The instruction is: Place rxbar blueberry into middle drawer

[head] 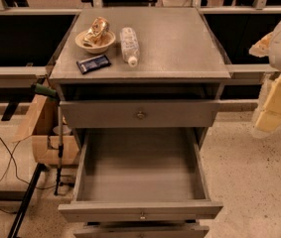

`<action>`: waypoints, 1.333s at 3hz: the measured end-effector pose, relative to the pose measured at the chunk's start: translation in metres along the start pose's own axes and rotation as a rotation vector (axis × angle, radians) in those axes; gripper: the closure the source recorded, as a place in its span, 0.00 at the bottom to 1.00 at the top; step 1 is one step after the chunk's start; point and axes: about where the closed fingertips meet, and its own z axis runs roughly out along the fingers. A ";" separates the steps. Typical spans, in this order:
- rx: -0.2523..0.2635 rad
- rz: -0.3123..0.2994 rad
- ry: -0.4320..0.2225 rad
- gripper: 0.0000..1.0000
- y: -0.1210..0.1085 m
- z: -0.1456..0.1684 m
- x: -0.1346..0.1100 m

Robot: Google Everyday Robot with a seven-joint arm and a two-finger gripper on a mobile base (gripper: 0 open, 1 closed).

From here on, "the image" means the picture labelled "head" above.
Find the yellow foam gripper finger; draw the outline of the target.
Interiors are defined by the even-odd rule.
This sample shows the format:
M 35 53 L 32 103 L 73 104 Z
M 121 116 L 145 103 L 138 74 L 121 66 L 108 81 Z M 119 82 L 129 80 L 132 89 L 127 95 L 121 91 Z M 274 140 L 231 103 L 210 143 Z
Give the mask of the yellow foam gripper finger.
M 261 87 L 258 106 L 252 117 L 251 135 L 264 138 L 281 125 L 281 74 L 272 80 L 269 75 Z
M 258 42 L 256 42 L 254 45 L 251 46 L 251 48 L 249 49 L 249 53 L 252 56 L 258 58 L 268 57 L 271 38 L 272 38 L 271 33 L 265 35 Z

